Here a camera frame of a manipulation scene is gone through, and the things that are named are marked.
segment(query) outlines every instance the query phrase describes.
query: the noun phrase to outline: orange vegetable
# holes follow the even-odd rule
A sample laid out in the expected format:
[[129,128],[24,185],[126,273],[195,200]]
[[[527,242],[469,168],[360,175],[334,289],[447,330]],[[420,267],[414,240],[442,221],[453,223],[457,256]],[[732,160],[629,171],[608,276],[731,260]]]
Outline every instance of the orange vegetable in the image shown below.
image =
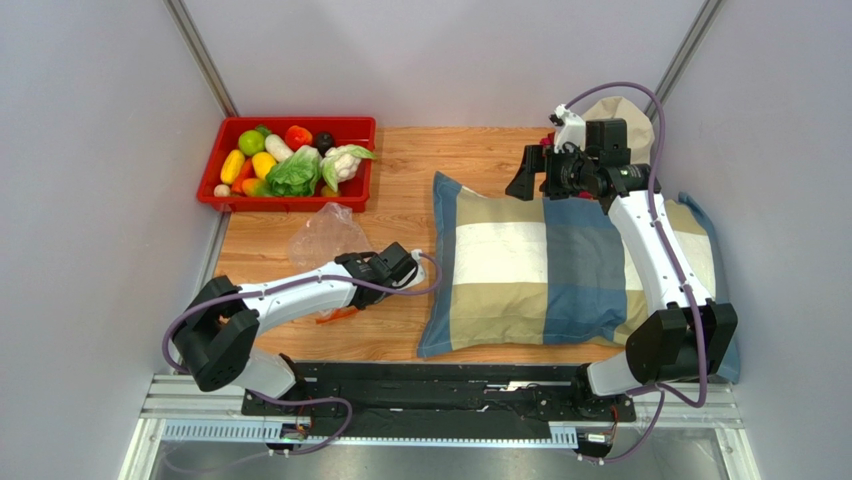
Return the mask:
[[259,178],[247,178],[243,180],[243,192],[249,197],[272,197],[275,194],[272,193],[272,189],[269,187],[269,184],[266,183],[266,180],[261,180]]
[[249,158],[246,160],[246,163],[243,164],[243,167],[240,169],[240,173],[237,175],[237,178],[234,179],[234,183],[231,184],[231,193],[239,193],[240,195],[244,195],[243,192],[243,181],[251,178],[254,175],[254,167],[252,167],[252,161]]
[[314,136],[311,135],[311,132],[307,128],[298,125],[288,128],[287,133],[284,134],[284,143],[294,152],[305,145],[311,145],[313,141]]

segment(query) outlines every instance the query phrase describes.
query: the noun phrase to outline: metal base plate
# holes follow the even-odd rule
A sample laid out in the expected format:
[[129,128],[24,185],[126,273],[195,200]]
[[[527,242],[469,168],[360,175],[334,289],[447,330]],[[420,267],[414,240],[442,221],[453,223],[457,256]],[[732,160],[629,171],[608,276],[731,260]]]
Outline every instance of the metal base plate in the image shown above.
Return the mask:
[[[571,408],[570,379],[576,367],[512,365],[296,363],[305,376],[288,400],[342,397],[354,407],[347,436],[433,439],[546,439],[548,422],[611,422]],[[616,397],[619,422],[636,420],[627,397]],[[297,413],[255,398],[243,398],[246,416]],[[329,435],[345,417],[339,405],[306,408],[312,435]]]

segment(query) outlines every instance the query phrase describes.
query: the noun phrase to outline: carrot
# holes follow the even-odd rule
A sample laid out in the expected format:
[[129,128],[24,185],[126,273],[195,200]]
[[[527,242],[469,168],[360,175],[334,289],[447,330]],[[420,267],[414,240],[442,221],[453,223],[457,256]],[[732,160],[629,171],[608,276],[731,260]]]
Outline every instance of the carrot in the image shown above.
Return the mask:
[[243,180],[254,177],[254,167],[251,164],[251,159],[246,160],[246,163],[243,164],[242,168],[240,168],[240,173],[237,174],[237,178],[234,179],[234,183],[231,184],[231,192],[239,193],[240,195],[245,195],[243,192]]

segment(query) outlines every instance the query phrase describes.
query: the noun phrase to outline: lettuce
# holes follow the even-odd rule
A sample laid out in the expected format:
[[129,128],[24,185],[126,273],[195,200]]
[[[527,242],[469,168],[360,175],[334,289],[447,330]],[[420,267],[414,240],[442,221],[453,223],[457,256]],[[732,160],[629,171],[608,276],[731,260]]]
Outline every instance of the lettuce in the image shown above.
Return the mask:
[[319,162],[319,151],[305,145],[289,160],[272,167],[266,181],[276,196],[310,197],[320,178]]

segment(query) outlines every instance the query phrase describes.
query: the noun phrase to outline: yellow pepper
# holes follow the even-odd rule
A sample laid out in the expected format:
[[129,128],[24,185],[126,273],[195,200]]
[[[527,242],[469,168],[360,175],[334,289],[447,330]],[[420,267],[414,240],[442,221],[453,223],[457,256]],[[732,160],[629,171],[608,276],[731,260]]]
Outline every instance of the yellow pepper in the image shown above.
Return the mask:
[[260,152],[251,157],[251,164],[254,166],[254,176],[261,180],[266,180],[266,175],[278,162],[269,153]]
[[225,185],[233,184],[234,180],[237,179],[237,175],[240,174],[240,169],[243,168],[244,163],[246,163],[246,156],[243,155],[243,152],[231,150],[231,153],[228,154],[225,163],[222,165],[222,171],[219,172],[219,179],[222,180],[222,183]]

